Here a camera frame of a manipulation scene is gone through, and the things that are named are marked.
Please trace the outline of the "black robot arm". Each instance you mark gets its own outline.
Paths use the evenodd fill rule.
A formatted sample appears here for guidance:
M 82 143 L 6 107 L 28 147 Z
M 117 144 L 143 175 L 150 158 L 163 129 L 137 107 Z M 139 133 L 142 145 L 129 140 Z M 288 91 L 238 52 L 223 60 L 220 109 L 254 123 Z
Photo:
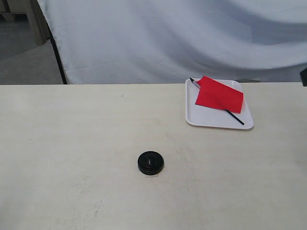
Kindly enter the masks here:
M 307 68 L 300 72 L 300 79 L 304 87 L 307 86 Z

